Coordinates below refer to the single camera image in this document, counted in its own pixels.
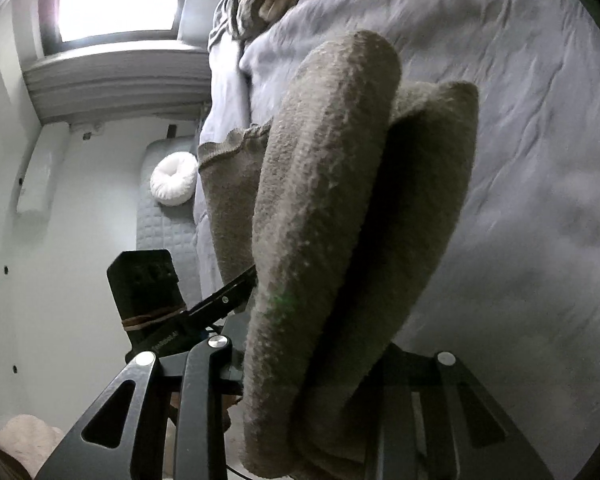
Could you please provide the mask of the lavender embossed bedspread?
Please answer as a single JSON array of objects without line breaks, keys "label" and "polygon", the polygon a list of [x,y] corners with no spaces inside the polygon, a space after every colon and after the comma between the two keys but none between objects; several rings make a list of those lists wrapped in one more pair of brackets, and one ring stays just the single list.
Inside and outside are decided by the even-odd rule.
[{"label": "lavender embossed bedspread", "polygon": [[480,96],[460,222],[396,342],[455,353],[571,479],[600,444],[600,30],[579,0],[299,0],[241,41],[251,124],[313,48],[357,29],[393,44],[405,78]]}]

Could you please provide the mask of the olive green knit sweater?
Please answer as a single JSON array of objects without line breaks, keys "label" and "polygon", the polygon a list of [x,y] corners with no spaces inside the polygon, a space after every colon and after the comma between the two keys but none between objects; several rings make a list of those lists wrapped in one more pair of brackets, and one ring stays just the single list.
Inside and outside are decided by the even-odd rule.
[{"label": "olive green knit sweater", "polygon": [[253,474],[362,477],[360,385],[456,228],[478,108],[469,82],[403,81],[393,46],[359,30],[304,59],[268,122],[199,148],[221,276],[258,277],[242,394]]}]

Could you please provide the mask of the pink fluffy item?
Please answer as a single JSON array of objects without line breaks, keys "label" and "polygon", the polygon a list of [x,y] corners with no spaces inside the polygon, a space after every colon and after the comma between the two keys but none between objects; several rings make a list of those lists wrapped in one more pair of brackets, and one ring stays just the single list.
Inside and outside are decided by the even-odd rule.
[{"label": "pink fluffy item", "polygon": [[65,433],[33,415],[20,414],[0,429],[0,450],[12,456],[34,478]]}]

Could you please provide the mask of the lavender plush blanket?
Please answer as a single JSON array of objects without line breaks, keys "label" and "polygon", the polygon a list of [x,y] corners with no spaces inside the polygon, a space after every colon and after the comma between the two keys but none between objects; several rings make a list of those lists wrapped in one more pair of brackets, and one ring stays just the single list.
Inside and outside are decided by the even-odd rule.
[{"label": "lavender plush blanket", "polygon": [[239,67],[242,43],[229,34],[219,36],[209,51],[211,108],[199,144],[223,142],[234,129],[251,124],[249,88]]}]

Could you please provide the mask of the round white pleated cushion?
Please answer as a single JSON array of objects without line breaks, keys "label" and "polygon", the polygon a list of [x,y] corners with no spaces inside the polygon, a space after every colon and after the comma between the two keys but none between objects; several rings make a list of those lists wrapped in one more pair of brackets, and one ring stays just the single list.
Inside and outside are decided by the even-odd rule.
[{"label": "round white pleated cushion", "polygon": [[190,200],[196,190],[198,160],[189,152],[175,152],[158,162],[149,179],[149,191],[162,206],[175,207]]}]

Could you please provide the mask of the dark brown crumpled garment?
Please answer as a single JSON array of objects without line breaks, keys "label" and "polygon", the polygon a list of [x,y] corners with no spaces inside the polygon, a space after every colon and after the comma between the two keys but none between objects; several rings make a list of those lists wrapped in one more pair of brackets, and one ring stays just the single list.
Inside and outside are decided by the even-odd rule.
[{"label": "dark brown crumpled garment", "polygon": [[227,36],[231,40],[250,41],[270,27],[260,17],[264,0],[220,0],[215,7],[208,50]]}]

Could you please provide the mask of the white wall air conditioner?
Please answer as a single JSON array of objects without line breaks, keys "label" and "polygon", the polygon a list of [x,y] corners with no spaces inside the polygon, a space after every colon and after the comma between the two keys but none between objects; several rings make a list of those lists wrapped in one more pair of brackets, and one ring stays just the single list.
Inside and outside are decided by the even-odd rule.
[{"label": "white wall air conditioner", "polygon": [[47,217],[50,214],[70,134],[68,122],[54,122],[42,128],[24,172],[16,206],[18,216]]}]

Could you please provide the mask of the grey quilted headboard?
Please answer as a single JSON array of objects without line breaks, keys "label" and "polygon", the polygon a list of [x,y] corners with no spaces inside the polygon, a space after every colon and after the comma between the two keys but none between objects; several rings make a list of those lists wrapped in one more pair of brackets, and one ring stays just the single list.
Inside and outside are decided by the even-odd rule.
[{"label": "grey quilted headboard", "polygon": [[140,195],[136,220],[136,249],[166,249],[170,252],[178,276],[178,288],[185,303],[193,307],[202,299],[194,199],[183,205],[163,206],[151,195],[149,181],[155,166],[176,152],[196,154],[194,136],[176,136],[152,142],[146,148],[140,166]]}]

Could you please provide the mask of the grey folded window blind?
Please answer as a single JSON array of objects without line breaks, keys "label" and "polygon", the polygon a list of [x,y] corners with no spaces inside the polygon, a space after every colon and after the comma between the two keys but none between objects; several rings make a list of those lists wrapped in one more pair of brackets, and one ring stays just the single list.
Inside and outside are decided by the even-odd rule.
[{"label": "grey folded window blind", "polygon": [[209,55],[175,40],[85,47],[41,58],[23,79],[43,124],[190,119],[211,101]]}]

